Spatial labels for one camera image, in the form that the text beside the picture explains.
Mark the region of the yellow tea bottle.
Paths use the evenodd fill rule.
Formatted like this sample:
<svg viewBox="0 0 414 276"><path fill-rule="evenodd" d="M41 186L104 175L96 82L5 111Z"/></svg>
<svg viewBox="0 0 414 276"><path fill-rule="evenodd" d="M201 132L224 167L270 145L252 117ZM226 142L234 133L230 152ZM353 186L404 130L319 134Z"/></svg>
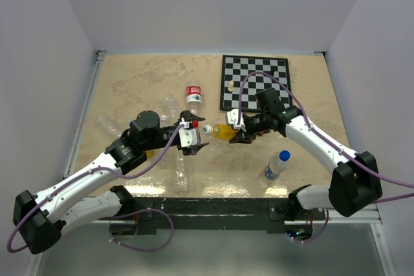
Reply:
<svg viewBox="0 0 414 276"><path fill-rule="evenodd" d="M237 131L227 124L214 124L203 126L202 133L219 140L230 141L235 138Z"/></svg>

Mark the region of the blue cap Pepsi bottle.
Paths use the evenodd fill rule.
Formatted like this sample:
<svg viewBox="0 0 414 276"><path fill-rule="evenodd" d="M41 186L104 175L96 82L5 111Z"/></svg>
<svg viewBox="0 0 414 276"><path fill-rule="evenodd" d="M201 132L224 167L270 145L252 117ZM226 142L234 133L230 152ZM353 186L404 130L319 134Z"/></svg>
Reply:
<svg viewBox="0 0 414 276"><path fill-rule="evenodd" d="M264 169L264 174L269 180L277 179L282 172L287 169L288 161L290 160L290 152L282 150L272 155Z"/></svg>

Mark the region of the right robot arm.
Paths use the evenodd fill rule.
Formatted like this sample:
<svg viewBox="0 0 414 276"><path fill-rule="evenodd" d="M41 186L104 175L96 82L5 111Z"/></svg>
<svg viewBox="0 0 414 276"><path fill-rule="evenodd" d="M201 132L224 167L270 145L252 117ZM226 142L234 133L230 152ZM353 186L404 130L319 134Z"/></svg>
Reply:
<svg viewBox="0 0 414 276"><path fill-rule="evenodd" d="M375 157L338 143L315 126L296 106L285 107L274 89L256 95L260 112L247 116L239 109L226 114L226 123L237 131L232 143L250 144L261 133L276 131L302 146L331 174L327 186L302 186L289 194L285 215L304 219L312 209L334 209L344 217L382 197Z"/></svg>

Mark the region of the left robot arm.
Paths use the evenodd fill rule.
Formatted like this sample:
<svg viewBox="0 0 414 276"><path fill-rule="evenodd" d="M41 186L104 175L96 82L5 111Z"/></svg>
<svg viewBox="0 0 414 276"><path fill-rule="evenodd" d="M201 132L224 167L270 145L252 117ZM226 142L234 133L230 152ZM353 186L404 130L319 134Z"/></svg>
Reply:
<svg viewBox="0 0 414 276"><path fill-rule="evenodd" d="M134 200L122 186L98 198L88 196L117 178L132 179L130 172L147 160L149 150L159 149L161 153L136 177L155 167L170 147L177 147L185 156L196 155L205 146L196 125L202 120L190 111L182 111L173 125L161 127L156 112L143 111L119 138L77 173L35 194L28 190L18 194L12 217L15 229L6 244L8 252L28 249L39 254L76 226L99 218L129 218Z"/></svg>

